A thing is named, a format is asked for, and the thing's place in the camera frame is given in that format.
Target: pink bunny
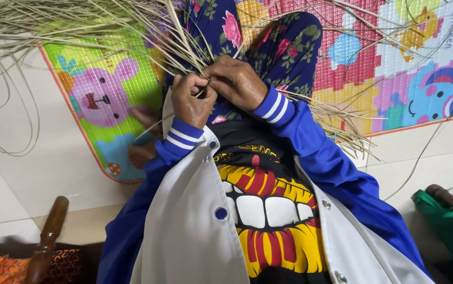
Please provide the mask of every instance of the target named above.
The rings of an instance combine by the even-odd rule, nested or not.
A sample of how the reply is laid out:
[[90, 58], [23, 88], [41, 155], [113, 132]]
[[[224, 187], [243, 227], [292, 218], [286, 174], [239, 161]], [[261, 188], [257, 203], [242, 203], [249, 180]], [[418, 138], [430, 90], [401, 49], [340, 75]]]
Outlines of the pink bunny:
[[80, 108], [79, 118], [99, 127], [113, 127], [128, 116], [128, 97], [122, 82], [138, 72], [138, 63], [133, 58], [121, 60], [114, 74], [101, 68], [87, 68], [75, 75], [74, 86], [69, 95], [74, 97]]

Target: blue and white striped cuff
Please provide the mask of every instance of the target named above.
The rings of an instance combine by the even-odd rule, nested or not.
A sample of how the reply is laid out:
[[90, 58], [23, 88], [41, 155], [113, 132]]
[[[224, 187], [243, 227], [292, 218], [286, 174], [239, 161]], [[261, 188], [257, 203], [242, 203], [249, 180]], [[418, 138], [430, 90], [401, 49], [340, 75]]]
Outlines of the blue and white striped cuff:
[[295, 106], [283, 94], [270, 85], [267, 96], [253, 114], [274, 126], [287, 123], [295, 114]]
[[203, 130], [174, 117], [172, 126], [170, 127], [162, 146], [169, 152], [184, 157], [193, 150], [203, 133]]

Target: blue floral pants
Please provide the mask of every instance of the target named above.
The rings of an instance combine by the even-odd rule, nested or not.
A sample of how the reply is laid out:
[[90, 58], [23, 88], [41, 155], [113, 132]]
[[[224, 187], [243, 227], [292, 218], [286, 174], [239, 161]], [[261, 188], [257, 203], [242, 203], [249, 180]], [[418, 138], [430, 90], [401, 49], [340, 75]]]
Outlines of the blue floral pants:
[[[187, 0], [181, 18], [181, 24], [200, 48], [210, 48], [215, 59], [220, 55], [233, 56], [242, 43], [235, 1], [216, 1]], [[316, 16], [306, 12], [290, 13], [271, 23], [249, 50], [241, 49], [237, 58], [248, 62], [265, 83], [273, 84], [282, 94], [287, 95], [283, 90], [288, 90], [310, 97], [321, 39], [322, 27]], [[189, 63], [180, 62], [194, 69]], [[167, 74], [164, 95], [172, 81], [173, 77]], [[241, 110], [219, 96], [207, 124], [243, 116]]]

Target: play mat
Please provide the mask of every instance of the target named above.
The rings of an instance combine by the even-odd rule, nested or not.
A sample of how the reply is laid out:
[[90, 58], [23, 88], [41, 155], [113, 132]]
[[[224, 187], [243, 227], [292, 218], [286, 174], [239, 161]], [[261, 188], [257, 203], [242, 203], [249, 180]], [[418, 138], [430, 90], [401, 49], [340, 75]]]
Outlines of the play mat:
[[[355, 11], [384, 33], [394, 30], [393, 22], [417, 26], [418, 33], [406, 29], [392, 35], [417, 55], [389, 44], [365, 48], [381, 36], [341, 8], [321, 4], [308, 11], [318, 16], [325, 28], [353, 29], [348, 33], [324, 31], [312, 96], [346, 111], [369, 111], [376, 118], [384, 118], [353, 119], [358, 131], [366, 136], [435, 123], [453, 115], [453, 0], [408, 1], [346, 2], [380, 15], [378, 18]], [[270, 2], [237, 0], [241, 23], [253, 24], [260, 18], [308, 3], [322, 3], [277, 0], [277, 4], [270, 5]], [[257, 32], [243, 30], [247, 44]], [[128, 31], [121, 30], [116, 36], [126, 37], [126, 46], [138, 46], [143, 52], [158, 56], [152, 46], [134, 39], [136, 35]], [[413, 36], [419, 47], [411, 43]], [[120, 44], [107, 39], [89, 41], [106, 47]], [[162, 70], [142, 53], [105, 57], [108, 48], [56, 44], [47, 44], [41, 51], [102, 171], [128, 184], [145, 178], [144, 172], [133, 168], [127, 159], [128, 146], [143, 131], [128, 116], [127, 108], [138, 107], [146, 112], [160, 109]], [[104, 96], [94, 98], [96, 90]], [[332, 123], [350, 130], [344, 121], [337, 119]]]

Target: black t-shirt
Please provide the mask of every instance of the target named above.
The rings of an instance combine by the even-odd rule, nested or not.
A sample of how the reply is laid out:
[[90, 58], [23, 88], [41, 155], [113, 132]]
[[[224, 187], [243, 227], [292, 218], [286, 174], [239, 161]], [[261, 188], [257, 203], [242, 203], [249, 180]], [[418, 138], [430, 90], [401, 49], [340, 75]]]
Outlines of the black t-shirt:
[[208, 127], [251, 283], [330, 284], [316, 198], [296, 174], [291, 142], [254, 119]]

